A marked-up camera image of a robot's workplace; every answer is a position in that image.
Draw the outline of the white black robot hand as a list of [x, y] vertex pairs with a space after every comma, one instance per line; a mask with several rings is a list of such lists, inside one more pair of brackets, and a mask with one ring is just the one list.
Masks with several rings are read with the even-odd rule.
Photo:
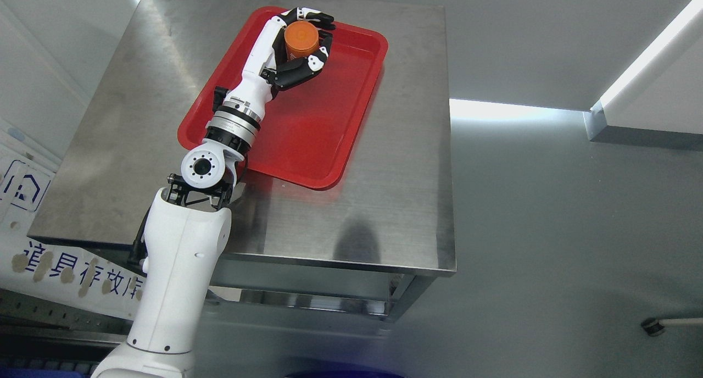
[[[313, 27], [319, 47], [301, 58], [289, 59], [284, 33], [302, 21]], [[266, 103], [281, 91], [316, 77], [326, 65], [332, 47], [334, 17], [307, 7], [296, 7], [266, 21], [244, 63], [239, 84], [229, 90], [221, 105], [229, 104], [249, 116], [264, 117]]]

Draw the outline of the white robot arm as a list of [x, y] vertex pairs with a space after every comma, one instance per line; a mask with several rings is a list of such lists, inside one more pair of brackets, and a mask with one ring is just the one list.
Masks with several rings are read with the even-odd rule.
[[130, 333], [93, 377], [187, 377], [209, 281], [231, 232], [239, 163], [254, 144], [276, 93], [247, 82], [217, 88], [203, 140], [153, 198], [143, 222], [143, 296]]

